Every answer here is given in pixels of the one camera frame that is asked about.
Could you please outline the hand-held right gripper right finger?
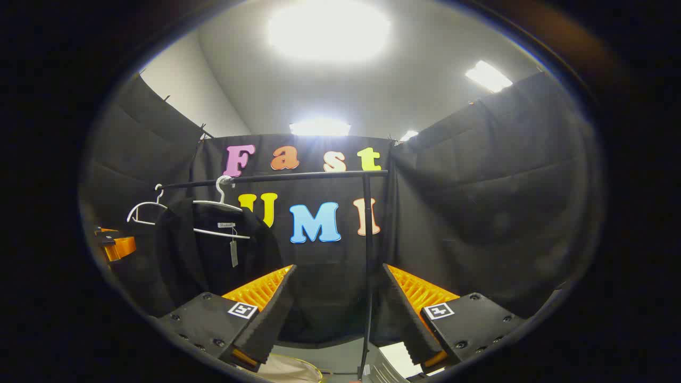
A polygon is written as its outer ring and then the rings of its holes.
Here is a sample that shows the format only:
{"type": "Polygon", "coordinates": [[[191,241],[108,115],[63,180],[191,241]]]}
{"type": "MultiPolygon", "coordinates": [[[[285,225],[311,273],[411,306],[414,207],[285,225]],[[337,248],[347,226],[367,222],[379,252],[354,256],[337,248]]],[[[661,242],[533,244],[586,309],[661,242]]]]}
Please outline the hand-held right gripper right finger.
{"type": "Polygon", "coordinates": [[[458,296],[385,263],[383,276],[402,342],[424,373],[491,351],[526,322],[481,293],[458,296]]]}

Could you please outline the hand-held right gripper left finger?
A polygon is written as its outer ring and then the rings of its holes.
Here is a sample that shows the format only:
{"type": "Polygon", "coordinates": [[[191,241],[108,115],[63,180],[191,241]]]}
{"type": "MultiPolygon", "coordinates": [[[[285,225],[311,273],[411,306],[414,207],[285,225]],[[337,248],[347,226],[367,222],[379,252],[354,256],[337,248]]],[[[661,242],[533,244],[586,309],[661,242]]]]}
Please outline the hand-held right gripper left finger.
{"type": "Polygon", "coordinates": [[[296,271],[286,266],[222,296],[201,293],[156,322],[215,359],[257,372],[293,307],[296,271]]]}

